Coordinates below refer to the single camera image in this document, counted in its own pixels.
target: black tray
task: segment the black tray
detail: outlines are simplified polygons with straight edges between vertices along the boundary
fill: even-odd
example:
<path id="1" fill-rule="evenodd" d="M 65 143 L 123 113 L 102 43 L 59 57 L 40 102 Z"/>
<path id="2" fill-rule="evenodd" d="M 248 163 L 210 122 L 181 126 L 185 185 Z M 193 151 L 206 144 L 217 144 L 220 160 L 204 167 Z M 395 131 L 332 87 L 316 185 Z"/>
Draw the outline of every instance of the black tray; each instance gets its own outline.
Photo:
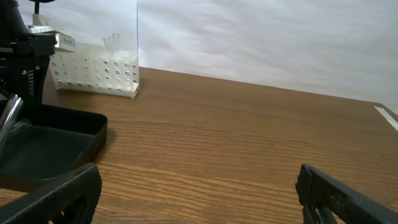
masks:
<path id="1" fill-rule="evenodd" d="M 0 101 L 0 111 L 7 101 Z M 106 142 L 102 114 L 42 105 L 24 108 L 32 126 L 7 140 L 0 154 L 0 188 L 30 192 L 94 161 Z"/>

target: white backdrop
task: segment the white backdrop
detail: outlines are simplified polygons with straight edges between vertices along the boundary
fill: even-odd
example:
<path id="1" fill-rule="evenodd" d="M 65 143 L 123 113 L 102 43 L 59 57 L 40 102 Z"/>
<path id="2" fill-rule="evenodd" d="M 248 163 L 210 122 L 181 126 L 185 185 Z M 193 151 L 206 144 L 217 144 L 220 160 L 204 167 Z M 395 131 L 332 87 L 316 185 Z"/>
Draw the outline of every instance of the white backdrop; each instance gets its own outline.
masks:
<path id="1" fill-rule="evenodd" d="M 112 21 L 101 29 L 135 31 L 135 1 L 42 8 L 62 2 L 51 16 L 72 34 L 97 29 L 98 12 Z M 33 7 L 20 10 L 30 17 Z M 396 0 L 139 0 L 138 11 L 140 66 L 376 101 L 398 113 Z"/>

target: brown tabletop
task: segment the brown tabletop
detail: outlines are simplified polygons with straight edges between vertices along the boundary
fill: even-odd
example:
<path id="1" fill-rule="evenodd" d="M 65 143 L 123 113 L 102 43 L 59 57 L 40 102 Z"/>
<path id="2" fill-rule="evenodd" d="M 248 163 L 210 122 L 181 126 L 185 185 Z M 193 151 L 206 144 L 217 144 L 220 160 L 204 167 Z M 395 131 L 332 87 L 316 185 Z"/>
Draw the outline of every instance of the brown tabletop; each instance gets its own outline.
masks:
<path id="1" fill-rule="evenodd" d="M 109 119 L 93 223 L 302 223 L 301 164 L 398 208 L 383 105 L 146 68 L 140 85 L 132 100 L 46 81 L 44 103 Z"/>

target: white tape strip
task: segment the white tape strip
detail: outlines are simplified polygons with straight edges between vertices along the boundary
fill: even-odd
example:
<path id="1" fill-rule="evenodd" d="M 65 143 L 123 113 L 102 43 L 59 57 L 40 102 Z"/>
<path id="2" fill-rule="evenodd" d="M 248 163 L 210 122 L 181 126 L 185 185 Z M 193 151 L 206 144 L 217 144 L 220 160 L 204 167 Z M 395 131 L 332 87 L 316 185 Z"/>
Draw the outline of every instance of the white tape strip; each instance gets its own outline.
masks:
<path id="1" fill-rule="evenodd" d="M 384 108 L 380 108 L 380 107 L 377 107 L 377 106 L 374 106 L 374 107 L 398 131 L 398 123 L 397 123 L 397 121 L 394 120 L 394 118 L 392 118 L 392 116 L 387 111 L 385 111 Z"/>

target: clear plastic tube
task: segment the clear plastic tube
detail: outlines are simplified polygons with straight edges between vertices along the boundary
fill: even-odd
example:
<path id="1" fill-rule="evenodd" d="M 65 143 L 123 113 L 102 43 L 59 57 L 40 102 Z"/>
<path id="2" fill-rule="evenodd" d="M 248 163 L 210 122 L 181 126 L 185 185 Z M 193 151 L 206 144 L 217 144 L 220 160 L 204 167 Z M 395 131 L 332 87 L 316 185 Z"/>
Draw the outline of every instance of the clear plastic tube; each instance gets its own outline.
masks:
<path id="1" fill-rule="evenodd" d="M 120 34 L 113 34 L 113 49 L 119 52 L 120 49 Z"/>
<path id="2" fill-rule="evenodd" d="M 114 53 L 114 49 L 113 49 L 112 37 L 104 37 L 103 40 L 104 40 L 104 45 L 105 45 L 106 51 L 109 54 L 113 54 Z"/>

